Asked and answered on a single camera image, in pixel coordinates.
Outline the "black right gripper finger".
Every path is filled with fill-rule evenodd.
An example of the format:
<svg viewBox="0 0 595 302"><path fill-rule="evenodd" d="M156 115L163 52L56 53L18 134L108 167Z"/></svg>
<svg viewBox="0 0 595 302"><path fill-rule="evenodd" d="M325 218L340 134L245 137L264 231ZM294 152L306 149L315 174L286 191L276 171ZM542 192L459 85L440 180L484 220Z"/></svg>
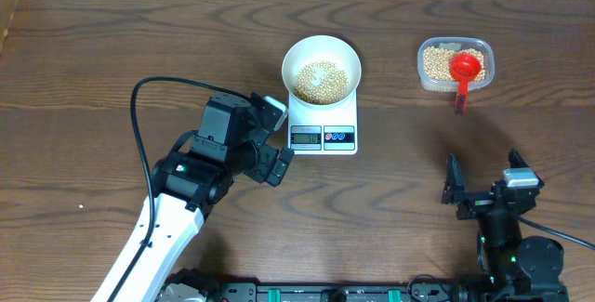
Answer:
<svg viewBox="0 0 595 302"><path fill-rule="evenodd" d="M521 154L512 148L508 154L510 168L529 168L529 164L522 158Z"/></svg>
<svg viewBox="0 0 595 302"><path fill-rule="evenodd" d="M442 204L458 204L465 199L465 195L466 186L459 163L455 155L450 154L447 160Z"/></svg>

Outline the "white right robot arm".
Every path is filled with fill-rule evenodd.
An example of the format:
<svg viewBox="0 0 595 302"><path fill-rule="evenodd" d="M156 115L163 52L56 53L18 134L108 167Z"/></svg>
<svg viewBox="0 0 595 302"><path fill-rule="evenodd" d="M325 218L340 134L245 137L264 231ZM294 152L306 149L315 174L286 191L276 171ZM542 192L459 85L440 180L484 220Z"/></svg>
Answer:
<svg viewBox="0 0 595 302"><path fill-rule="evenodd" d="M559 276L562 245L543 236L522 236L522 214L536 207L545 186L516 150L509 168L489 191L468 192L454 155L447 160L443 204L456 206L456 218L478 222L477 257L482 272L464 275L450 293L453 301L567 301Z"/></svg>

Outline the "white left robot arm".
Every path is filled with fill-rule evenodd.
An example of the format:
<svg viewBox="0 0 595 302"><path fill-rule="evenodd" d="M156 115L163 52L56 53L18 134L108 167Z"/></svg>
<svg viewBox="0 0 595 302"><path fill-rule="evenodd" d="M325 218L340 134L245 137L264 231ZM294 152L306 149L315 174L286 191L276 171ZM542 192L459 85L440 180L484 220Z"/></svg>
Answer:
<svg viewBox="0 0 595 302"><path fill-rule="evenodd" d="M94 300L155 300L180 254L236 176L278 186L294 153L276 150L266 141L287 114L287 107L272 97L211 96L199 128L180 136L155 164L152 195Z"/></svg>

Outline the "red plastic measuring scoop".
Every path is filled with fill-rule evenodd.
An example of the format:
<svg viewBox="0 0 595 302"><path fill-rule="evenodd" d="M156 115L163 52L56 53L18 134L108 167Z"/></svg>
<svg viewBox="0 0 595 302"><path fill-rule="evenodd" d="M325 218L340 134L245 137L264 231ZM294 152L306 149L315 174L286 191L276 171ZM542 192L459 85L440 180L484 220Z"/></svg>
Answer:
<svg viewBox="0 0 595 302"><path fill-rule="evenodd" d="M455 114L462 115L467 107L469 83L474 81L483 69L480 61L470 54L456 54L449 64L449 73L458 82L455 100Z"/></svg>

